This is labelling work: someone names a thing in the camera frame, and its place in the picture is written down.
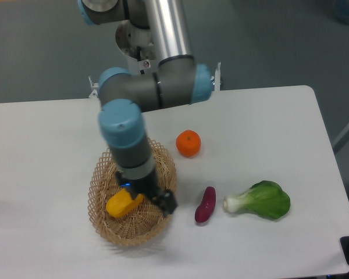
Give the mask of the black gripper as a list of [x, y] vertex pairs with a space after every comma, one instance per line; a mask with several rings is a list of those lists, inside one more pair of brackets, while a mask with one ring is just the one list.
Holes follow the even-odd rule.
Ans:
[[129, 178], [127, 175], [128, 171], [119, 170], [115, 172], [115, 179], [117, 184], [129, 193], [132, 200], [135, 200], [138, 194], [143, 194], [160, 209], [163, 217], [174, 213], [177, 208], [175, 195], [169, 189], [160, 189], [155, 167], [143, 176], [139, 175], [139, 178]]

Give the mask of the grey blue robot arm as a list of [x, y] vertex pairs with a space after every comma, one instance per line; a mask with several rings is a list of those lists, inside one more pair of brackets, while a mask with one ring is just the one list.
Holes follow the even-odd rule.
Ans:
[[158, 184], [143, 113], [203, 102], [212, 92], [206, 65], [194, 60], [182, 1], [79, 1], [84, 20], [100, 25], [126, 20], [149, 31], [158, 69], [133, 75], [121, 67], [99, 77], [99, 127], [117, 165], [116, 179], [132, 198], [143, 194], [164, 216], [177, 206]]

